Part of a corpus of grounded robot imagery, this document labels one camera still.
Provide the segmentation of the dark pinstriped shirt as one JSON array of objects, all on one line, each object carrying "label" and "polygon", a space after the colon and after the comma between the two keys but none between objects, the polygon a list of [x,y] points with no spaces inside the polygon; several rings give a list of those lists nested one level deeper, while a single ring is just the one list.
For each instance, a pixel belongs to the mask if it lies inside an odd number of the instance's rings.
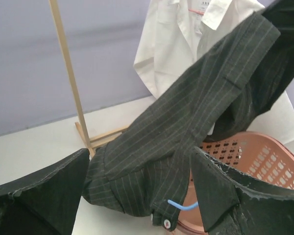
[{"label": "dark pinstriped shirt", "polygon": [[83,198],[155,226],[176,228],[190,151],[245,131],[294,78],[294,31],[252,13],[191,65],[90,161]]}]

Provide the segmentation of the blue wire hanger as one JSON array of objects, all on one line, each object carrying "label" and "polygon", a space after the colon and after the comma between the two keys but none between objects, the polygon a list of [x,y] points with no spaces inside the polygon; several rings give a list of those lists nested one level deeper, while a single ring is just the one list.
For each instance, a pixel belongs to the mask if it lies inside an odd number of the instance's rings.
[{"label": "blue wire hanger", "polygon": [[190,211],[190,210],[193,210],[193,209],[198,207],[198,202],[195,202],[195,203],[193,203],[193,204],[191,204],[189,206],[183,206],[183,205],[178,204],[177,202],[174,202],[174,201],[172,201],[170,199],[168,199],[167,202],[170,205],[174,206],[175,208],[177,208],[177,209],[179,209],[181,211]]}]

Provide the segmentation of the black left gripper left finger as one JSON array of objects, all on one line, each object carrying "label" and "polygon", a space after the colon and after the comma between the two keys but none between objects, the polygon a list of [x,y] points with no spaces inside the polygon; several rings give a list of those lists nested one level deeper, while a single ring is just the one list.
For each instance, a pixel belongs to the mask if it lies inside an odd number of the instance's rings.
[{"label": "black left gripper left finger", "polygon": [[0,185],[0,235],[70,235],[89,165],[80,149],[64,159]]}]

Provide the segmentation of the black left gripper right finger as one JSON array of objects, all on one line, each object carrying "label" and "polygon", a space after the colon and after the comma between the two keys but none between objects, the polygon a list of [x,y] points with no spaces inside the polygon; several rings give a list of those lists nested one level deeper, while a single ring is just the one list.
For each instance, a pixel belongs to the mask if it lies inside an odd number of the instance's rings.
[{"label": "black left gripper right finger", "polygon": [[198,147],[190,166],[208,234],[294,235],[294,190],[248,176]]}]

